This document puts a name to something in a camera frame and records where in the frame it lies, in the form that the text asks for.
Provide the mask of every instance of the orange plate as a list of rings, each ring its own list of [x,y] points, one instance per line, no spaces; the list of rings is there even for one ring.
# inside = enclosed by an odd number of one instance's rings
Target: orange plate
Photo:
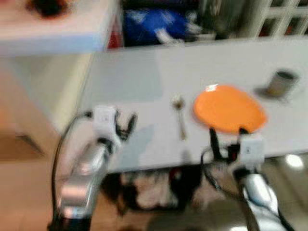
[[[209,127],[238,133],[239,128],[254,132],[267,117],[261,105],[248,94],[228,85],[210,85],[194,103],[197,118]]]

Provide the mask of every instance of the metal spoon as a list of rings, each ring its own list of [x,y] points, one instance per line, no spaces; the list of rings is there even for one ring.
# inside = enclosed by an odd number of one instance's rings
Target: metal spoon
[[[172,99],[172,106],[178,112],[178,121],[179,121],[179,126],[180,126],[180,138],[182,141],[184,141],[186,140],[186,131],[184,127],[183,114],[181,110],[185,106],[185,101],[180,95],[176,96]]]

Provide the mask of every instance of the tiled floor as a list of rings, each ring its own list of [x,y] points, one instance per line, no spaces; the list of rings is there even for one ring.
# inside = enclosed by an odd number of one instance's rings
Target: tiled floor
[[[11,148],[13,150],[10,152],[20,152],[17,146]],[[51,162],[39,154],[33,154],[33,150],[26,145],[22,150],[31,152],[29,158],[0,161],[0,230],[46,230],[51,219]],[[308,230],[308,156],[304,156],[303,160],[306,163],[303,171],[289,168],[283,158],[268,160],[263,166],[276,191],[282,213],[296,231]],[[129,226],[141,231],[246,231],[244,213],[230,199],[213,202],[204,212],[128,212],[124,217],[119,217],[114,205],[101,194],[91,230],[119,231]]]

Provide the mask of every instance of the white table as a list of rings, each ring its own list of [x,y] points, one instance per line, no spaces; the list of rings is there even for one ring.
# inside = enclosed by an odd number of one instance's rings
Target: white table
[[[210,84],[232,84],[264,107],[267,124],[259,131],[266,157],[308,151],[308,94],[290,103],[259,97],[254,89],[266,85],[278,68],[291,68],[306,87],[308,40],[218,42],[188,47],[151,47],[98,53],[89,70],[80,110],[115,104],[127,115],[137,112],[136,131],[110,171],[197,164],[209,145],[208,128],[193,115],[197,95]],[[180,141],[176,113],[170,99],[180,93],[185,101],[188,133]],[[236,136],[219,134],[221,143]]]

